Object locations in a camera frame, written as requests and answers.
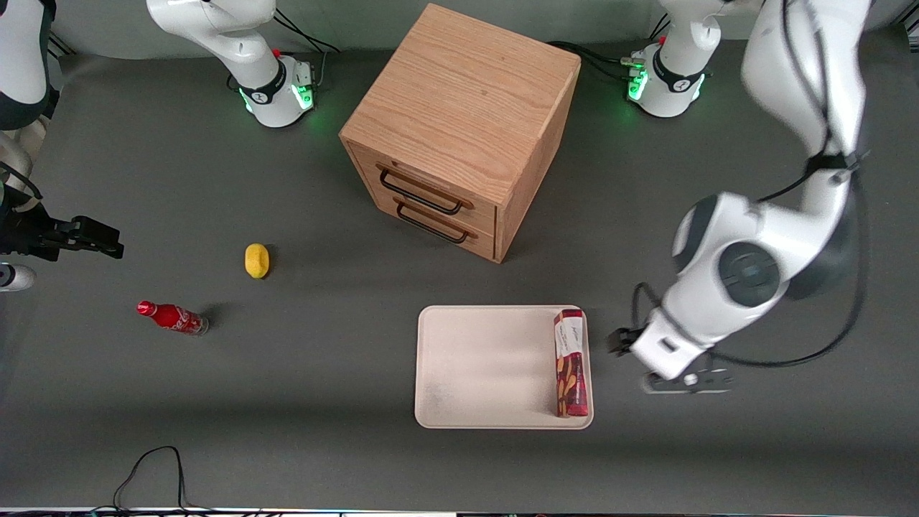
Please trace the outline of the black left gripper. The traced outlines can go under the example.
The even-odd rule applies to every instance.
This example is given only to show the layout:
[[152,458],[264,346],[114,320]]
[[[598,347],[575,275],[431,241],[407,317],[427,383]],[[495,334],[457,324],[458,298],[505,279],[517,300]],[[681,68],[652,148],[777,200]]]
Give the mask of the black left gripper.
[[617,357],[631,353],[645,327],[619,327],[607,336],[607,352]]

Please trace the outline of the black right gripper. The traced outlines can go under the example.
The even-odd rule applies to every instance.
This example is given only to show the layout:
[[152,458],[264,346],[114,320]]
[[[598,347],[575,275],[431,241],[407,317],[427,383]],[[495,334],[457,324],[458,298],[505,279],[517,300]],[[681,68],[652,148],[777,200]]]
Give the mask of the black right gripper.
[[124,245],[118,243],[117,229],[83,215],[73,217],[71,223],[71,236],[77,240],[69,239],[68,233],[60,229],[65,222],[50,217],[42,204],[22,213],[4,204],[1,210],[1,254],[56,261],[62,250],[88,250],[113,259],[123,258]]

